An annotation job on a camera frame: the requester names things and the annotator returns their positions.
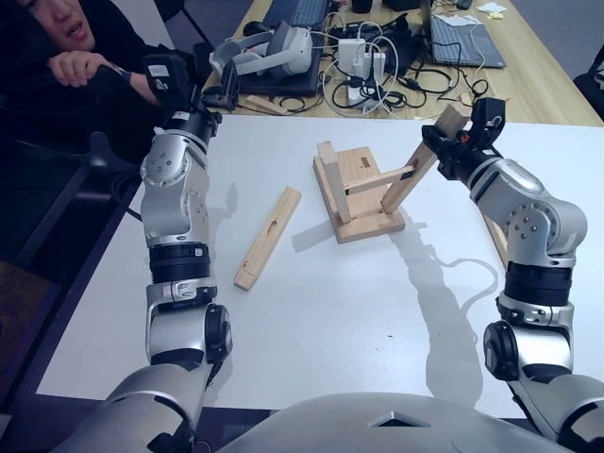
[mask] white cable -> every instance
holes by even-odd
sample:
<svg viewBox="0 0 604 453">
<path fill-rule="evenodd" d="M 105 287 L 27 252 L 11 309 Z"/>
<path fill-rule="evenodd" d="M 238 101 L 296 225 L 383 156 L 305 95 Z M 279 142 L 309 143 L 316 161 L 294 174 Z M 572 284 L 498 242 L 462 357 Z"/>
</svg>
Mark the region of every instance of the white cable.
<svg viewBox="0 0 604 453">
<path fill-rule="evenodd" d="M 480 48 L 476 44 L 476 41 L 474 41 L 473 32 L 474 32 L 474 30 L 476 30 L 478 28 L 479 25 L 481 25 L 481 24 L 476 24 L 470 29 L 470 41 L 472 42 L 472 45 L 474 45 L 474 48 L 477 50 L 477 52 L 480 54 L 480 57 L 482 58 L 482 63 L 480 64 L 478 69 L 476 69 L 476 72 L 474 73 L 474 78 L 472 79 L 473 87 L 474 87 L 474 84 L 476 83 L 476 77 L 478 76 L 478 72 L 484 67 L 484 64 L 487 62 L 487 59 L 484 57 L 484 54 L 480 51 Z"/>
<path fill-rule="evenodd" d="M 331 103 L 331 96 L 327 95 L 327 91 L 326 91 L 326 88 L 325 88 L 325 80 L 326 80 L 326 78 L 327 78 L 327 73 L 329 72 L 329 70 L 330 70 L 330 69 L 331 69 L 333 66 L 335 66 L 337 63 L 338 63 L 338 60 L 336 60 L 336 59 L 335 59 L 335 60 L 333 60 L 333 61 L 332 61 L 332 62 L 331 62 L 329 65 L 328 65 L 328 67 L 325 69 L 325 74 L 323 75 L 323 80 L 322 80 L 322 86 L 323 86 L 323 93 L 324 93 L 324 97 L 325 97 L 325 100 L 327 101 L 327 104 L 329 105 L 329 107 L 330 107 L 330 108 L 331 108 L 333 111 L 335 111 L 336 113 L 338 113 L 338 114 L 340 114 L 340 115 L 342 115 L 342 116 L 346 116 L 346 117 L 348 117 L 348 118 L 361 118 L 362 116 L 366 116 L 366 115 L 368 115 L 369 113 L 371 113 L 372 111 L 374 111 L 375 109 L 377 109 L 377 108 L 379 107 L 379 104 L 375 104 L 375 105 L 374 105 L 374 106 L 373 106 L 371 109 L 369 109 L 369 110 L 367 110 L 367 111 L 362 111 L 362 112 L 359 112 L 359 113 L 350 114 L 350 113 L 347 113 L 347 112 L 341 111 L 340 109 L 338 109 L 336 106 L 334 106 L 334 105 Z"/>
<path fill-rule="evenodd" d="M 332 40 L 336 40 L 339 41 L 340 38 L 338 38 L 337 36 L 333 36 L 330 35 L 328 33 L 323 33 L 322 31 L 310 31 L 311 35 L 319 35 L 319 36 L 327 36 L 328 38 L 331 38 Z M 312 47 L 313 49 L 333 49 L 338 47 L 338 44 L 335 45 L 317 45 L 316 47 Z"/>
<path fill-rule="evenodd" d="M 333 35 L 330 35 L 329 33 L 324 33 L 322 31 L 312 31 L 311 30 L 310 33 L 311 33 L 311 35 L 327 36 L 328 38 L 331 38 L 332 40 L 336 40 L 336 41 L 340 40 L 340 38 L 338 38 L 337 36 L 333 36 Z"/>
<path fill-rule="evenodd" d="M 346 21 L 344 20 L 344 16 L 342 14 L 340 14 L 339 12 L 330 12 L 330 14 L 328 14 L 327 16 L 325 16 L 325 19 L 323 20 L 323 25 L 321 25 L 321 29 L 323 31 L 327 31 L 327 30 L 325 30 L 325 21 L 327 19 L 329 19 L 331 16 L 338 16 L 340 18 L 340 22 L 342 23 L 342 28 L 346 29 Z"/>
<path fill-rule="evenodd" d="M 384 97 L 381 98 L 379 96 L 379 91 L 377 91 L 377 98 L 379 99 L 379 105 L 381 105 L 388 113 L 393 115 L 394 118 L 398 118 L 398 116 L 396 114 L 394 114 L 394 112 L 390 108 L 387 108 L 386 105 L 384 104 L 384 99 L 388 98 L 388 96 L 390 95 L 390 92 L 394 88 L 394 84 L 397 81 L 396 78 L 398 77 L 398 52 L 396 52 L 396 47 L 394 47 L 394 43 L 392 41 L 390 41 L 388 38 L 386 38 L 385 36 L 378 36 L 377 38 L 374 39 L 373 42 L 371 42 L 371 44 L 375 45 L 375 43 L 378 41 L 387 42 L 393 49 L 393 52 L 394 52 L 394 77 L 393 77 L 393 82 L 390 84 L 390 88 L 388 89 L 386 94 L 384 94 Z"/>
<path fill-rule="evenodd" d="M 365 21 L 365 22 L 361 22 L 361 24 L 359 25 L 359 31 L 357 32 L 357 39 L 359 40 L 361 38 L 361 29 L 363 25 L 373 25 L 376 26 L 377 29 L 379 30 L 379 34 L 383 35 L 384 32 L 381 31 L 381 26 L 379 26 L 378 24 L 376 24 L 375 22 L 371 22 L 371 21 Z"/>
<path fill-rule="evenodd" d="M 335 105 L 333 105 L 331 103 L 331 96 L 327 95 L 327 91 L 326 91 L 326 79 L 327 79 L 327 73 L 329 72 L 329 70 L 331 69 L 332 66 L 335 66 L 338 63 L 338 60 L 335 59 L 333 60 L 328 67 L 325 69 L 325 74 L 323 76 L 323 80 L 322 80 L 322 88 L 323 88 L 323 94 L 325 96 L 325 99 L 327 101 L 327 104 L 329 105 L 329 107 L 335 111 L 336 113 L 339 113 L 342 116 L 347 116 L 350 118 L 359 118 L 365 115 L 368 115 L 369 113 L 371 113 L 372 111 L 374 111 L 375 109 L 377 109 L 379 106 L 382 106 L 383 109 L 385 109 L 388 113 L 390 113 L 394 118 L 399 118 L 394 112 L 392 112 L 389 108 L 387 108 L 387 106 L 384 104 L 384 99 L 388 98 L 388 96 L 390 95 L 391 91 L 394 88 L 394 84 L 396 83 L 396 78 L 398 76 L 398 53 L 396 52 L 396 47 L 394 47 L 394 43 L 392 41 L 390 41 L 388 38 L 383 37 L 383 36 L 379 36 L 376 38 L 376 41 L 385 41 L 387 42 L 394 51 L 394 63 L 395 63 L 395 67 L 394 67 L 394 78 L 393 81 L 390 85 L 390 88 L 388 89 L 388 91 L 384 94 L 384 96 L 380 96 L 380 92 L 379 90 L 377 90 L 377 99 L 379 100 L 373 107 L 371 107 L 368 110 L 364 110 L 359 114 L 348 114 L 345 113 L 343 111 L 341 111 L 340 109 L 338 109 Z M 379 48 L 379 46 L 375 43 L 375 42 L 368 42 L 368 45 L 374 47 L 377 49 L 378 52 L 381 52 L 381 49 Z M 365 44 L 360 44 L 359 48 L 357 48 L 357 55 L 359 54 L 359 49 L 363 48 L 364 49 Z M 376 84 L 378 87 L 381 87 L 381 83 L 378 82 L 376 80 Z"/>
</svg>

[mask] wooden leg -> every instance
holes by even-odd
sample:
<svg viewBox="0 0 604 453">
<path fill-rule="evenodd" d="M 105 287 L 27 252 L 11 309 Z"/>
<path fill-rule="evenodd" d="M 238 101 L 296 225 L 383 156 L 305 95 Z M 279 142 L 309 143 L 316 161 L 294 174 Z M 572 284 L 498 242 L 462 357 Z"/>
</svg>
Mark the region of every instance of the wooden leg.
<svg viewBox="0 0 604 453">
<path fill-rule="evenodd" d="M 317 144 L 319 150 L 319 158 L 323 163 L 325 174 L 327 177 L 327 183 L 331 189 L 331 194 L 336 202 L 336 209 L 338 215 L 342 219 L 343 223 L 350 222 L 350 208 L 346 201 L 346 193 L 344 191 L 344 184 L 342 183 L 342 175 L 340 174 L 340 166 L 338 165 L 338 158 L 336 153 L 331 146 L 331 142 L 322 142 Z"/>
<path fill-rule="evenodd" d="M 506 266 L 508 264 L 508 241 L 506 240 L 506 237 L 499 226 L 484 216 L 482 218 L 484 219 L 484 223 L 487 224 L 489 234 L 491 234 L 491 238 L 495 243 L 497 254 L 499 254 L 499 258 L 501 259 L 503 265 Z"/>
<path fill-rule="evenodd" d="M 273 212 L 266 219 L 262 230 L 247 252 L 242 266 L 235 276 L 235 286 L 248 291 L 256 282 L 262 269 L 264 269 L 266 261 L 268 261 L 271 253 L 273 253 L 275 245 L 277 245 L 281 237 L 281 233 L 283 233 L 285 226 L 287 226 L 292 218 L 292 214 L 296 206 L 298 206 L 301 196 L 301 193 L 296 189 L 292 189 L 291 187 L 285 188 Z"/>
<path fill-rule="evenodd" d="M 457 131 L 466 125 L 471 115 L 472 110 L 468 107 L 449 104 L 436 121 L 436 126 L 449 137 L 454 137 Z M 384 194 L 384 197 L 381 200 L 384 211 L 394 212 L 422 177 L 424 177 L 435 161 L 436 155 L 432 153 L 424 143 L 420 143 L 406 165 L 415 167 L 413 176 L 395 182 L 390 186 L 390 189 L 388 189 L 388 192 Z"/>
</svg>

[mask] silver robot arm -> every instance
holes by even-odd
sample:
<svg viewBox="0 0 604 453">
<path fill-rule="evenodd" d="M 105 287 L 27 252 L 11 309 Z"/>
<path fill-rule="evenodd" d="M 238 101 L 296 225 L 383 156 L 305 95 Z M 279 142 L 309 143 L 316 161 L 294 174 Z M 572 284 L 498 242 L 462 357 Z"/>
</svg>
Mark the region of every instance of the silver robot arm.
<svg viewBox="0 0 604 453">
<path fill-rule="evenodd" d="M 497 298 L 502 319 L 486 328 L 485 364 L 508 382 L 514 401 L 546 438 L 576 451 L 602 451 L 604 384 L 572 374 L 574 307 L 568 295 L 587 220 L 493 148 L 504 108 L 503 101 L 479 100 L 471 130 L 456 140 L 423 127 L 439 171 L 463 182 L 508 240 L 505 289 Z"/>
<path fill-rule="evenodd" d="M 156 88 L 173 87 L 156 96 L 174 113 L 141 166 L 153 277 L 146 290 L 150 365 L 128 376 L 58 452 L 193 451 L 204 394 L 232 348 L 227 309 L 212 303 L 205 204 L 208 142 L 221 117 L 182 95 L 179 60 L 147 65 L 156 66 Z"/>
</svg>

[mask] laptop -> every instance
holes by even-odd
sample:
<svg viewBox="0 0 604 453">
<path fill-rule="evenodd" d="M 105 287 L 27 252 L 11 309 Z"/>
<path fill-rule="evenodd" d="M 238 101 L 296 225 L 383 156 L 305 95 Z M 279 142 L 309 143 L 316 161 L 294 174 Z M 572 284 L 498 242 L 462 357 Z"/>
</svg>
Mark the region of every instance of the laptop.
<svg viewBox="0 0 604 453">
<path fill-rule="evenodd" d="M 262 20 L 269 26 L 278 25 L 285 21 L 291 26 L 304 28 L 323 28 L 327 16 L 328 0 L 274 0 L 266 16 Z M 312 47 L 324 45 L 324 39 L 312 35 Z M 304 74 L 292 75 L 275 79 L 270 75 L 255 74 L 240 75 L 240 92 L 247 94 L 262 94 L 266 96 L 315 96 L 319 83 L 319 65 L 321 63 L 321 48 L 312 50 L 310 68 Z"/>
<path fill-rule="evenodd" d="M 431 44 L 435 63 L 457 65 L 459 60 L 461 66 L 506 67 L 506 62 L 483 24 L 450 25 L 441 18 L 432 16 L 431 3 L 431 0 L 420 0 L 422 24 L 428 43 Z M 454 42 L 460 45 L 439 45 Z"/>
<path fill-rule="evenodd" d="M 314 31 L 323 29 L 329 0 L 273 0 L 262 22 L 277 26 L 281 21 Z"/>
</svg>

